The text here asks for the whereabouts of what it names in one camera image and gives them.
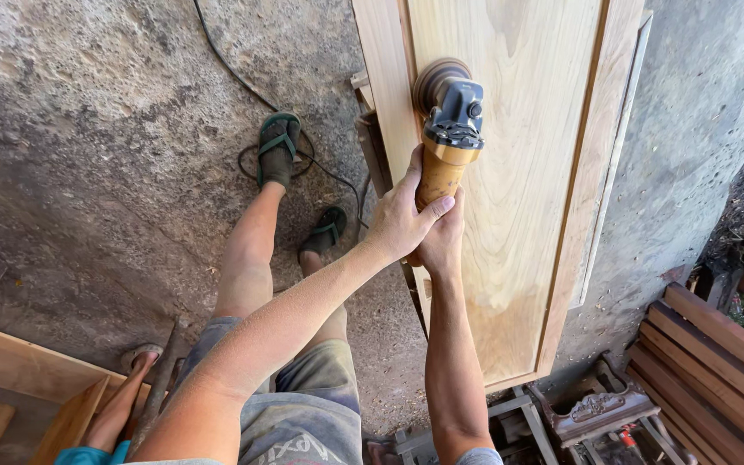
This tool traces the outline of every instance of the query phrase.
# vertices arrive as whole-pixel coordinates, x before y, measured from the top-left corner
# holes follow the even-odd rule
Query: person
[[[432,282],[426,391],[444,465],[500,464],[488,431],[484,383],[465,311],[460,252],[465,193],[415,207],[422,146],[379,202],[366,238],[327,267],[346,214],[328,208],[298,252],[304,279],[272,299],[269,262],[299,120],[278,112],[260,129],[260,193],[222,259],[217,306],[186,358],[174,396],[135,452],[136,462],[360,464],[360,403],[343,301],[410,255]],[[276,390],[269,393],[269,378]]]
[[[128,378],[93,418],[82,438],[82,445],[59,451],[54,465],[115,465],[125,462],[130,440],[122,440],[119,444],[117,440],[134,408],[142,380],[162,352],[160,346],[142,344],[122,356],[123,367],[129,370]]]

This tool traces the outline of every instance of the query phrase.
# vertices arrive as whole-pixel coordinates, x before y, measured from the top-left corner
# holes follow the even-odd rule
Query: green sandal
[[[257,152],[257,185],[260,187],[263,187],[264,184],[264,174],[263,174],[263,163],[262,158],[263,155],[265,155],[268,151],[273,149],[276,146],[280,146],[281,144],[285,144],[285,148],[288,148],[288,157],[289,157],[289,164],[291,164],[291,161],[295,159],[295,154],[297,153],[297,148],[295,147],[295,144],[297,144],[297,138],[299,134],[299,128],[300,128],[300,118],[298,118],[298,115],[294,114],[293,112],[275,112],[271,115],[269,115],[268,118],[263,121],[263,125],[260,126],[260,138],[263,137],[264,132],[266,132],[267,129],[269,129],[272,125],[274,125],[277,121],[294,121],[298,125],[298,133],[293,134],[295,140],[293,141],[291,137],[288,135],[288,129],[279,136],[276,136],[275,138],[271,139],[270,141],[266,142],[260,142],[258,143],[259,150]],[[286,183],[281,183],[285,187],[288,187],[288,181]]]
[[[323,210],[323,214],[317,220],[317,225],[312,228],[309,237],[300,244],[298,260],[300,260],[302,251],[314,251],[317,255],[321,255],[334,246],[346,229],[347,218],[346,211],[337,205]]]

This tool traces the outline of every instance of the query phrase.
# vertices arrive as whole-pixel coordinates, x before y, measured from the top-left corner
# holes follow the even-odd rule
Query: sanding disc
[[[470,68],[458,58],[439,58],[430,63],[415,79],[412,87],[412,106],[426,117],[435,106],[435,94],[444,78],[454,76],[456,78],[472,79]]]

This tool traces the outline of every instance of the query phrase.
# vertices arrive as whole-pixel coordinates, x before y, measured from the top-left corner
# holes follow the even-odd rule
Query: teal shirt
[[[130,446],[130,441],[122,441],[117,444],[113,455],[88,446],[62,449],[54,460],[54,465],[119,465],[125,463],[128,446]]]

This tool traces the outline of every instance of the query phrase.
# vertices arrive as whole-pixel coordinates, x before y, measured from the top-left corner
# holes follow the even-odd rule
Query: hand
[[[427,236],[433,224],[455,205],[446,195],[419,213],[415,189],[421,182],[423,144],[412,151],[407,174],[378,202],[372,226],[364,242],[381,250],[390,262],[406,256]]]
[[[464,186],[456,191],[456,205],[432,225],[427,237],[407,261],[425,267],[430,277],[458,276],[461,272],[461,238],[464,236]]]

